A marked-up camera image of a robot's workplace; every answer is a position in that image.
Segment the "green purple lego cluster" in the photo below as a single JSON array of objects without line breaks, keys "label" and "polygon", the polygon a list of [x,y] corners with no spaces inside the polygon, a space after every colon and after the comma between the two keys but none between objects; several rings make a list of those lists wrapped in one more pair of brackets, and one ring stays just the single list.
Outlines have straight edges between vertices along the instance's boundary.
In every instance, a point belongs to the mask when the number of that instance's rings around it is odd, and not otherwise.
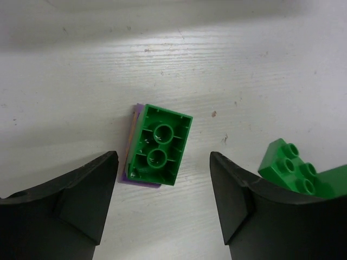
[{"label": "green purple lego cluster", "polygon": [[120,182],[150,188],[173,186],[193,117],[151,104],[133,107]]}]

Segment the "green stepped lego brick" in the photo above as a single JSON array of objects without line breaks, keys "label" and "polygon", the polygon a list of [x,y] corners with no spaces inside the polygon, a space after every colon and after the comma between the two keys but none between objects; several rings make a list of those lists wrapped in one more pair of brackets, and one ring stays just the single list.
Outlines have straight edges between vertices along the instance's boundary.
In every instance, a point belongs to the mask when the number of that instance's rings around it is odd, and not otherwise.
[{"label": "green stepped lego brick", "polygon": [[258,173],[280,187],[301,194],[325,199],[346,195],[346,165],[318,173],[312,163],[300,158],[295,144],[282,138],[269,144]]}]

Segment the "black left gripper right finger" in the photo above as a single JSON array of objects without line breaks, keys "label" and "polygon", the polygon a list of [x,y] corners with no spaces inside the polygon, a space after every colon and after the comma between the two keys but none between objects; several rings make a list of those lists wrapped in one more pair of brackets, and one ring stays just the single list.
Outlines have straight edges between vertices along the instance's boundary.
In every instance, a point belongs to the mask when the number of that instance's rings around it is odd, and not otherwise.
[{"label": "black left gripper right finger", "polygon": [[209,165],[232,259],[346,259],[346,196],[287,190],[219,152],[211,152]]}]

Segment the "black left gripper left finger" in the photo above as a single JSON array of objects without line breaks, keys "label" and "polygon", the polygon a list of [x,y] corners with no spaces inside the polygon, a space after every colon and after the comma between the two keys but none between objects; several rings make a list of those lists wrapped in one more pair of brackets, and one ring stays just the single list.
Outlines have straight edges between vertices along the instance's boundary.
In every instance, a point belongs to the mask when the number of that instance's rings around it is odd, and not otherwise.
[{"label": "black left gripper left finger", "polygon": [[1,259],[92,259],[101,243],[118,171],[109,151],[1,199]]}]

